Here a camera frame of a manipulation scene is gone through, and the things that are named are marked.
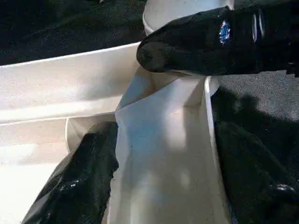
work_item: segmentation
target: white plastic container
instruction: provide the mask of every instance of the white plastic container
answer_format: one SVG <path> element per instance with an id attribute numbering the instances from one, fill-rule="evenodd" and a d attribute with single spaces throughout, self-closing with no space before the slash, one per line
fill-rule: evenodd
<path id="1" fill-rule="evenodd" d="M 213 8 L 233 8 L 233 4 L 233 0 L 148 0 L 143 13 L 145 33 L 149 35 L 174 19 Z"/>

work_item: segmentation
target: white plastic part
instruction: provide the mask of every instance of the white plastic part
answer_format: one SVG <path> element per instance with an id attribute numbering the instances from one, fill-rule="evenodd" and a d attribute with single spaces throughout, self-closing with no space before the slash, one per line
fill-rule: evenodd
<path id="1" fill-rule="evenodd" d="M 214 8 L 234 7 L 233 0 L 148 0 L 143 13 L 145 33 L 151 34 L 166 23 Z"/>
<path id="2" fill-rule="evenodd" d="M 66 140 L 67 124 L 114 117 L 107 113 L 138 68 L 138 45 L 0 66 L 0 224 L 21 223 L 56 165 L 78 145 L 76 135 Z"/>
<path id="3" fill-rule="evenodd" d="M 137 71 L 115 112 L 109 224 L 230 223 L 210 86 L 210 77 Z"/>
<path id="4" fill-rule="evenodd" d="M 138 45 L 0 66 L 0 124 L 114 112 Z"/>

